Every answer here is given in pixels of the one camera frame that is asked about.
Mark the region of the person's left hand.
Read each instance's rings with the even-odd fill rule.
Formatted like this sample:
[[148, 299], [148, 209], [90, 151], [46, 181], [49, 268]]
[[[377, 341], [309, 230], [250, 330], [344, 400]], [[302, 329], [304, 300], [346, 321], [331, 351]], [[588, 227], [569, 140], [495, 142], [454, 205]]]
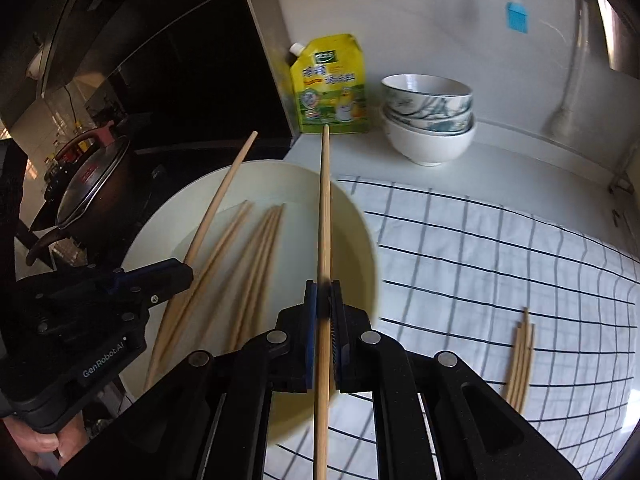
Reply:
[[89, 442], [81, 412], [54, 434], [40, 434], [14, 416], [5, 417], [2, 422], [26, 460], [45, 471], [55, 471], [49, 456], [58, 453], [56, 461], [62, 467]]

